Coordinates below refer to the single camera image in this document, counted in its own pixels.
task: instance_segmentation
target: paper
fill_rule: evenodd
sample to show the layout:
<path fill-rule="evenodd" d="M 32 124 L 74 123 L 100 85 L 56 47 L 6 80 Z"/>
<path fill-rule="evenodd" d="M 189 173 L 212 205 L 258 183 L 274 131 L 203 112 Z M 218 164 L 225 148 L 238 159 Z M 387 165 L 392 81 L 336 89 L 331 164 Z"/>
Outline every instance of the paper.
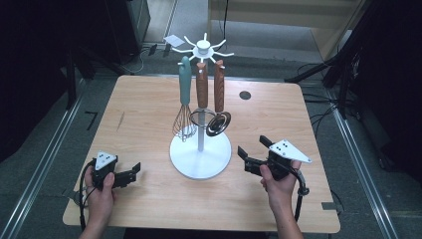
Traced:
<path fill-rule="evenodd" d="M 176 48 L 176 47 L 178 47 L 178 46 L 180 46 L 180 45 L 182 45 L 184 43 L 183 40 L 181 40 L 180 38 L 178 38 L 178 37 L 176 37 L 174 35 L 165 37 L 164 40 L 168 44 L 170 44 L 173 48 Z"/>

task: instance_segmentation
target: whisk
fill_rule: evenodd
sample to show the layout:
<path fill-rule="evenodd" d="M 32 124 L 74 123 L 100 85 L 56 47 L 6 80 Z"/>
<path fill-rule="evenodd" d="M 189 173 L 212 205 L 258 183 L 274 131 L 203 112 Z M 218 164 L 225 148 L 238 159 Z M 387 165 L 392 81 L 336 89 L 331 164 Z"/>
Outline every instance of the whisk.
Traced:
<path fill-rule="evenodd" d="M 182 106 L 173 124 L 173 134 L 180 137 L 182 141 L 186 141 L 187 138 L 196 132 L 196 125 L 190 120 L 191 111 L 189 108 L 192 70 L 190 68 L 189 58 L 186 56 L 182 58 L 181 63 L 178 63 L 178 65 L 180 102 Z"/>

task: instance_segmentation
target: human hand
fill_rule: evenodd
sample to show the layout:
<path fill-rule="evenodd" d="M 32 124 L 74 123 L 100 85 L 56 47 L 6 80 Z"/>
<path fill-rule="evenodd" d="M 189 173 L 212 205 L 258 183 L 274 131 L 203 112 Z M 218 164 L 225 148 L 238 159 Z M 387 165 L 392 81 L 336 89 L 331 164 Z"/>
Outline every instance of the human hand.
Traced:
<path fill-rule="evenodd" d="M 299 161 L 292 161 L 292 168 L 299 169 L 300 167 Z M 285 178 L 276 181 L 270 168 L 265 164 L 260 166 L 260 170 L 263 176 L 261 183 L 268 192 L 270 207 L 275 215 L 286 210 L 292 211 L 292 194 L 297 179 L 289 173 Z"/>
<path fill-rule="evenodd" d="M 90 215 L 87 228 L 80 238 L 101 238 L 108 225 L 115 201 L 115 194 L 111 190 L 114 184 L 114 173 L 111 172 L 105 177 L 103 190 L 93 187 L 92 173 L 93 167 L 90 166 L 85 173 Z"/>

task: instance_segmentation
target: round white base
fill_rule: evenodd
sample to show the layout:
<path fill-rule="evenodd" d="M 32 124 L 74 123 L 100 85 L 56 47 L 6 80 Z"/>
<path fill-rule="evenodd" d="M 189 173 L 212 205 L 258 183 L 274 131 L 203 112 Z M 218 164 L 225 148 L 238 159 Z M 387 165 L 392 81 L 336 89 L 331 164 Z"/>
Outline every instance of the round white base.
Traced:
<path fill-rule="evenodd" d="M 224 132 L 210 137 L 204 133 L 204 148 L 198 150 L 198 128 L 196 133 L 182 141 L 178 136 L 170 145 L 170 158 L 173 165 L 183 175 L 197 180 L 216 176 L 229 164 L 232 147 Z"/>

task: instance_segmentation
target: teal handle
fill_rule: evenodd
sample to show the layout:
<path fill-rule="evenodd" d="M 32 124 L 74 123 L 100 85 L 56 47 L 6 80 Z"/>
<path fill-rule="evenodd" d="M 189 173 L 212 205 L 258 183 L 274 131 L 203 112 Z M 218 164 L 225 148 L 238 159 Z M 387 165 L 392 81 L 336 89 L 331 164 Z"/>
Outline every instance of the teal handle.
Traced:
<path fill-rule="evenodd" d="M 192 85 L 192 69 L 189 58 L 182 58 L 182 65 L 179 66 L 180 102 L 183 105 L 190 103 L 190 86 Z"/>

